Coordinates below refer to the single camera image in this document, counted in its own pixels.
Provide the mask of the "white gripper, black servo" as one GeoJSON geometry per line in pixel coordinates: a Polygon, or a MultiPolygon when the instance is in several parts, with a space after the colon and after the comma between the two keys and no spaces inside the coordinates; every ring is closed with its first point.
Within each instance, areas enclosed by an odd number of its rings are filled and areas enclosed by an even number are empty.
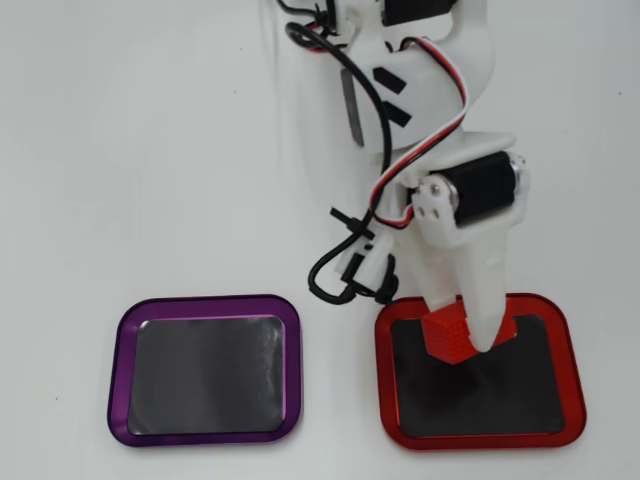
{"type": "Polygon", "coordinates": [[[529,172],[510,151],[509,133],[455,132],[398,175],[411,191],[413,217],[395,230],[412,230],[418,260],[415,279],[429,309],[462,295],[470,340],[489,351],[506,312],[506,253],[509,230],[526,210],[529,172]],[[436,241],[457,241],[456,279],[452,250],[436,241]]]}

